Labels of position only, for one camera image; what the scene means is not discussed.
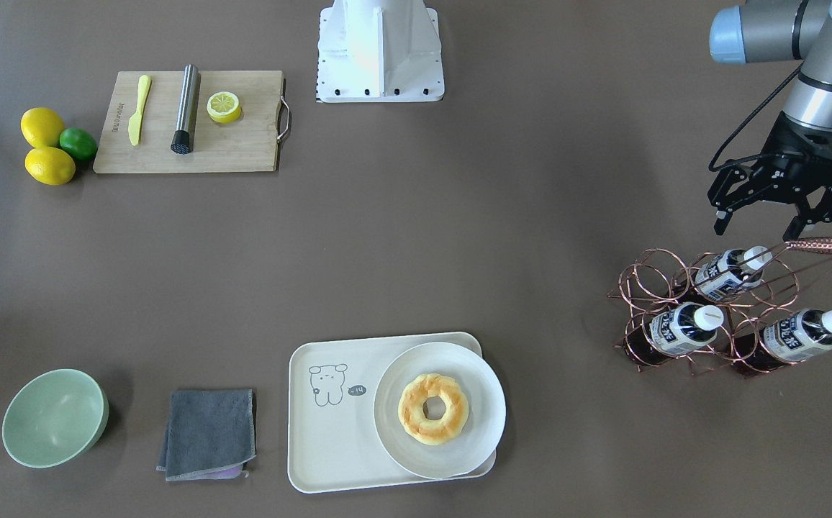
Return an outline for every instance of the donut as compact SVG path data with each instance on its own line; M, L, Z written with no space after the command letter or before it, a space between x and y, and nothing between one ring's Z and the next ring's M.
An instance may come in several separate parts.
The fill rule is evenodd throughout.
M430 397L445 402L445 414L440 419L426 417L422 406ZM437 446L460 435L471 413L468 398L458 381L441 374L420 374L410 381L397 405L397 417L406 433L424 445Z

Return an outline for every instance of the metal muddler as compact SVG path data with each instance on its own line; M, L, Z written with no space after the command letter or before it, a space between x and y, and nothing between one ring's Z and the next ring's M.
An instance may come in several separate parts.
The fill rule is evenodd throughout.
M176 115L176 132L170 150L180 155L192 151L192 137L195 133L195 114L199 100L199 69L186 65L183 74L183 91L179 96L179 115Z

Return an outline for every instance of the bottle label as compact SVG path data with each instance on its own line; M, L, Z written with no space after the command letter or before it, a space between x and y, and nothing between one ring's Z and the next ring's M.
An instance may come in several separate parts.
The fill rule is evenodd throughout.
M695 274L695 289L708 301L714 302L744 293L759 284L761 284L761 279L755 282L744 282L726 268L726 253L713 257Z
M704 345L686 337L682 332L676 332L673 324L681 310L682 308L678 308L673 312L664 312L653 318L649 324L650 341L653 347L663 354L682 356Z
M814 345L803 343L797 336L803 332L799 329L802 315L776 322L764 328L761 334L765 350L781 361L802 361L823 352Z

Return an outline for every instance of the white plastic mount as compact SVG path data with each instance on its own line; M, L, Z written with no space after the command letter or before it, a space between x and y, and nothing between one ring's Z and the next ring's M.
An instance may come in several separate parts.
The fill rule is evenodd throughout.
M320 12L317 100L425 102L445 95L438 13L422 0L335 0Z

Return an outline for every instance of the yellow knife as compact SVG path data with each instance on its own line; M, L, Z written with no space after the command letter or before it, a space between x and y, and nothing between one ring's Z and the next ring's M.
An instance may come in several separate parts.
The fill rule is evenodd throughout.
M131 145L137 145L140 141L140 120L144 117L144 103L147 101L147 92L150 91L150 76L141 76L137 80L137 108L134 115L129 119L129 140Z

